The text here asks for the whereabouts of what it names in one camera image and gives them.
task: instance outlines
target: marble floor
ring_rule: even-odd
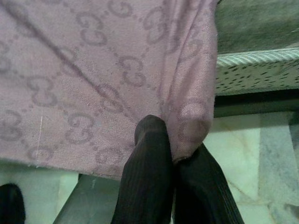
[[[246,224],[299,224],[299,113],[217,118],[204,143]],[[52,224],[77,180],[76,173],[0,163],[0,185],[15,182],[23,191],[26,224]]]

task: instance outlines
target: floor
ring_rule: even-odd
[[[217,118],[205,145],[246,224],[299,224],[299,113]],[[15,182],[23,191],[26,224],[52,224],[77,180],[76,173],[0,163],[0,185]]]

